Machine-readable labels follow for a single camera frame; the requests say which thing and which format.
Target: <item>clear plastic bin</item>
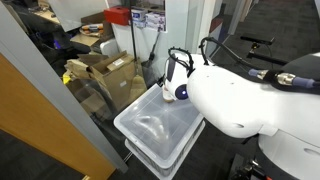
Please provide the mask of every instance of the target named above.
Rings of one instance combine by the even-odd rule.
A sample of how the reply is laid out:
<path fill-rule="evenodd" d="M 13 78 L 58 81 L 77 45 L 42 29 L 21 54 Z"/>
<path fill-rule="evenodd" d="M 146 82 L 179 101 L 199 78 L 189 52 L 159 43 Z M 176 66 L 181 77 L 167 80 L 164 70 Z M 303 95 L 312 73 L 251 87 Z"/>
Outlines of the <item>clear plastic bin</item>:
<path fill-rule="evenodd" d="M 152 86 L 120 113 L 115 126 L 150 166 L 169 176 L 186 147 L 200 134 L 203 116 L 189 100 L 166 103 L 162 89 Z"/>

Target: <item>red box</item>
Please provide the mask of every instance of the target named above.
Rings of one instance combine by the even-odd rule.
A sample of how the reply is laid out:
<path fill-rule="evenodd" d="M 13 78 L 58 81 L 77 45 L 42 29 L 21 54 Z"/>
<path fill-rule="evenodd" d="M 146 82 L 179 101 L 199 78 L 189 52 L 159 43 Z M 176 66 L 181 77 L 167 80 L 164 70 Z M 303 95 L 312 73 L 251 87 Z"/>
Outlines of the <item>red box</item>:
<path fill-rule="evenodd" d="M 126 7 L 116 6 L 106 9 L 104 10 L 104 16 L 109 23 L 129 25 L 130 12 Z"/>

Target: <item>metal frame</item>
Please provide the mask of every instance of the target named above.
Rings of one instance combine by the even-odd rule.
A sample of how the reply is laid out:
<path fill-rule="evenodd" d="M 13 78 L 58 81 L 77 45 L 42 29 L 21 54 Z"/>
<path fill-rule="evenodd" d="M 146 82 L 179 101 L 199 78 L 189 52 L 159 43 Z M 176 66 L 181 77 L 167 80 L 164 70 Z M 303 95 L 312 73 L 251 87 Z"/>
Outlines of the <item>metal frame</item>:
<path fill-rule="evenodd" d="M 128 166 L 0 2 L 0 52 L 120 171 Z"/>

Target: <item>black cable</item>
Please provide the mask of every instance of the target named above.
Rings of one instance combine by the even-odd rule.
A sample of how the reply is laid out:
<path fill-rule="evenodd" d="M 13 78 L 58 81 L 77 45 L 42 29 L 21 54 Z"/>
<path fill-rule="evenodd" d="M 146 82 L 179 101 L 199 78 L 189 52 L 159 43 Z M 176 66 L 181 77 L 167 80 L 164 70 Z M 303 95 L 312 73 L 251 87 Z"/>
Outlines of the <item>black cable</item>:
<path fill-rule="evenodd" d="M 218 40 L 216 40 L 215 38 L 213 37 L 205 37 L 201 40 L 201 43 L 200 43 L 200 46 L 199 48 L 201 49 L 201 55 L 203 57 L 203 60 L 204 60 L 204 65 L 209 65 L 208 63 L 208 60 L 207 60 L 207 57 L 204 53 L 204 43 L 205 41 L 211 41 L 211 42 L 214 42 L 216 43 L 218 46 L 220 46 L 233 60 L 235 60 L 236 62 L 242 64 L 242 65 L 245 65 L 245 66 L 248 66 L 250 68 L 253 68 L 253 69 L 257 69 L 257 70 L 261 70 L 261 68 L 243 60 L 241 57 L 239 57 L 237 54 L 235 54 L 231 49 L 229 49 L 227 46 L 225 46 L 224 44 L 220 43 Z"/>
<path fill-rule="evenodd" d="M 180 52 L 183 52 L 185 54 L 188 55 L 188 58 L 189 58 L 189 65 L 185 62 L 185 61 L 182 61 L 182 60 L 179 60 L 177 57 L 175 57 L 171 51 L 180 51 Z M 192 59 L 192 56 L 191 54 L 189 53 L 188 50 L 184 50 L 184 49 L 181 49 L 181 48 L 175 48 L 175 47 L 172 47 L 170 49 L 168 49 L 168 54 L 170 56 L 170 58 L 174 61 L 176 61 L 177 63 L 181 64 L 183 67 L 185 67 L 188 71 L 188 74 L 187 76 L 189 77 L 191 75 L 191 73 L 194 71 L 194 68 L 193 68 L 193 64 L 194 64 L 194 61 Z"/>

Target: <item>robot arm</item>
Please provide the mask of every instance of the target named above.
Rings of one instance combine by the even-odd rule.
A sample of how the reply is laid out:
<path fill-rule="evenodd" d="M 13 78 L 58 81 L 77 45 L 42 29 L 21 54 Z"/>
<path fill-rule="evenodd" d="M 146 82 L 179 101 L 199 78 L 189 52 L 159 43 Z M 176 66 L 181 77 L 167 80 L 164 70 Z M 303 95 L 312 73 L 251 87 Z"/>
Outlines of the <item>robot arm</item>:
<path fill-rule="evenodd" d="M 188 62 L 187 56 L 176 56 Z M 299 179 L 317 179 L 317 164 L 320 164 L 319 90 L 317 93 L 284 91 L 271 84 L 251 82 L 212 63 L 205 65 L 201 55 L 192 54 L 192 59 L 195 70 L 189 77 L 181 64 L 174 60 L 167 63 L 167 74 L 173 64 L 177 71 L 171 72 L 171 80 L 165 78 L 164 94 L 179 99 L 175 94 L 177 87 L 185 86 L 186 95 L 193 105 L 219 130 L 235 138 L 259 134 L 260 148 L 279 168 Z M 293 64 L 301 68 L 299 62 Z M 310 61 L 309 67 L 310 70 L 305 71 L 320 68 L 320 58 Z M 252 75 L 262 79 L 267 73 L 251 71 Z M 307 89 L 319 86 L 319 82 L 313 79 L 288 73 L 271 75 L 268 81 L 284 87 L 302 86 Z"/>

